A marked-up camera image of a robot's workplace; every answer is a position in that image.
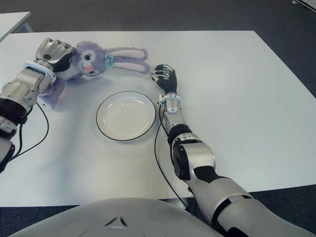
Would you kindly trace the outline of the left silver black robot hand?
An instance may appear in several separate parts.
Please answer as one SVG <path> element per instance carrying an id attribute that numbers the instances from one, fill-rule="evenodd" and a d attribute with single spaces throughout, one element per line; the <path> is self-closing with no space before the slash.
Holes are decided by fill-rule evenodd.
<path id="1" fill-rule="evenodd" d="M 35 62 L 53 72 L 63 72 L 69 69 L 75 51 L 66 42 L 46 38 L 37 49 Z"/>

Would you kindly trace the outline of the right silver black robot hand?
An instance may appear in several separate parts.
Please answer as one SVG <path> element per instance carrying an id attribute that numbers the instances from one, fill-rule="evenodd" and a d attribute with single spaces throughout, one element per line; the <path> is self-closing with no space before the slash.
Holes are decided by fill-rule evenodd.
<path id="1" fill-rule="evenodd" d="M 168 64 L 160 64 L 150 73 L 151 79 L 165 92 L 177 93 L 176 71 Z"/>

